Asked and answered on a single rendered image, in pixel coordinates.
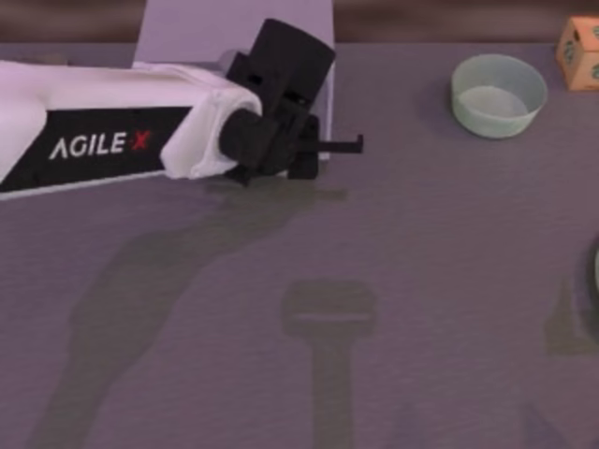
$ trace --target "plastic bowl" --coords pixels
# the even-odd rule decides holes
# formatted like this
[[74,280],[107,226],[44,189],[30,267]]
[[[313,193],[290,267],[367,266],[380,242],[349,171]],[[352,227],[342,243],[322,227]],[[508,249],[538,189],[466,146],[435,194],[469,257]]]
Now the plastic bowl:
[[548,99],[541,74],[520,59],[481,54],[462,62],[451,78],[456,119],[483,138],[524,131]]

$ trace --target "tabletop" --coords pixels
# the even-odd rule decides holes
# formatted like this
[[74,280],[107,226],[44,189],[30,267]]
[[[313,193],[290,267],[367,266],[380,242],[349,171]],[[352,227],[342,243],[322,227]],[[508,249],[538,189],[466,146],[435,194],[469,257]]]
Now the tabletop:
[[[448,109],[481,52],[546,78],[516,138]],[[599,97],[552,52],[340,46],[365,153],[316,182],[0,203],[0,447],[599,448]]]

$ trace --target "box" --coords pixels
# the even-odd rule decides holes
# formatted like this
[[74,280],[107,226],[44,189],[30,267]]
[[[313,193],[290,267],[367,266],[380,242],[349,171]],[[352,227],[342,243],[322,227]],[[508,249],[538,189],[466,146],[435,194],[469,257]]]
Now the box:
[[[135,60],[226,72],[231,56],[249,51],[268,18],[334,46],[332,0],[147,0]],[[333,82],[334,68],[313,109],[325,140],[331,134]]]
[[571,91],[599,90],[599,17],[571,17],[556,50]]

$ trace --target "white arm casing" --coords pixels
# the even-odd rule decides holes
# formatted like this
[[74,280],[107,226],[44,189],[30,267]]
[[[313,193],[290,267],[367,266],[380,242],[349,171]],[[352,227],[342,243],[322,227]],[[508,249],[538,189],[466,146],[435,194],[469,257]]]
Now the white arm casing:
[[161,152],[166,175],[197,179],[236,163],[219,151],[237,109],[261,114],[257,96],[205,69],[137,63],[132,69],[0,62],[0,182],[44,128],[50,110],[192,108]]

